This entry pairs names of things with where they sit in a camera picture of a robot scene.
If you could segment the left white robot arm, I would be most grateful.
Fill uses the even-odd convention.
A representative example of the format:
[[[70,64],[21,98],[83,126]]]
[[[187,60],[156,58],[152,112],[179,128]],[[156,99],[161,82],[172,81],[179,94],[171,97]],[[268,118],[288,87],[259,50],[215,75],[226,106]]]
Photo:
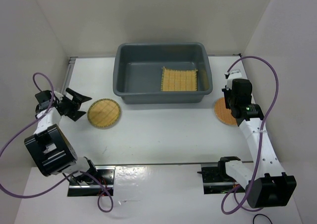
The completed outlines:
[[[63,116],[77,121],[86,112],[81,111],[82,103],[92,98],[81,95],[70,88],[66,92],[72,96],[41,91],[35,95],[38,101],[36,118],[39,120],[36,131],[24,140],[24,144],[35,164],[44,176],[59,173],[71,175],[71,183],[93,184],[99,178],[93,162],[79,158],[59,127]]]

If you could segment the round yellow bamboo tray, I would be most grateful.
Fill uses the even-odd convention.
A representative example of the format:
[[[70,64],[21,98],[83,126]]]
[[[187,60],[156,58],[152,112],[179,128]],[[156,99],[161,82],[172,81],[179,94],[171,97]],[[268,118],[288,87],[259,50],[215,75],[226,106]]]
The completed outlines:
[[[119,121],[120,116],[121,107],[112,99],[99,99],[87,111],[89,123],[98,129],[110,128]]]

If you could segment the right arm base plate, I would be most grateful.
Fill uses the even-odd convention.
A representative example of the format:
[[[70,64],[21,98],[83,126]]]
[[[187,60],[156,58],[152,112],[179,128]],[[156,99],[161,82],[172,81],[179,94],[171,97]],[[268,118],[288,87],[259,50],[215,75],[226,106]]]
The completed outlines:
[[[217,164],[202,164],[197,173],[202,177],[204,194],[226,194],[238,185],[233,178],[223,177]]]

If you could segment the square bamboo mat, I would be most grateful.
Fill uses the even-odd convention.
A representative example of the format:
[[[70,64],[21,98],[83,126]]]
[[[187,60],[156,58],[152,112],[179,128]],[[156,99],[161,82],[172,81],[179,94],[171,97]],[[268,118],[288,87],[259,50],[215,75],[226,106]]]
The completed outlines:
[[[162,68],[160,90],[162,92],[191,92],[198,90],[197,70]]]

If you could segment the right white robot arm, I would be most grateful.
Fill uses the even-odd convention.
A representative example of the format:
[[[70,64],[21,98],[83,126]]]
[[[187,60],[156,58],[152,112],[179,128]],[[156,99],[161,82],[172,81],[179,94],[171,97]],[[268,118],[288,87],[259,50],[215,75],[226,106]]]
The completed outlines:
[[[240,184],[251,208],[286,206],[297,186],[294,176],[287,175],[277,159],[265,127],[264,114],[252,103],[252,84],[247,79],[229,79],[223,88],[225,106],[231,111],[247,141],[254,161],[248,169],[238,157],[222,157],[217,175]]]

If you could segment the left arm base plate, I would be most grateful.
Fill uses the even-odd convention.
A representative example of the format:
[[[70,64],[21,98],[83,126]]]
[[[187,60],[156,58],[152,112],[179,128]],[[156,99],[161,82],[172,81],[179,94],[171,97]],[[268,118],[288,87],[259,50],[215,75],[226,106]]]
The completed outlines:
[[[114,192],[114,177],[115,166],[96,166],[98,172],[97,180],[108,190],[109,194],[113,196]],[[95,181],[92,183],[72,182],[68,186],[68,197],[88,197],[100,196],[103,190]]]

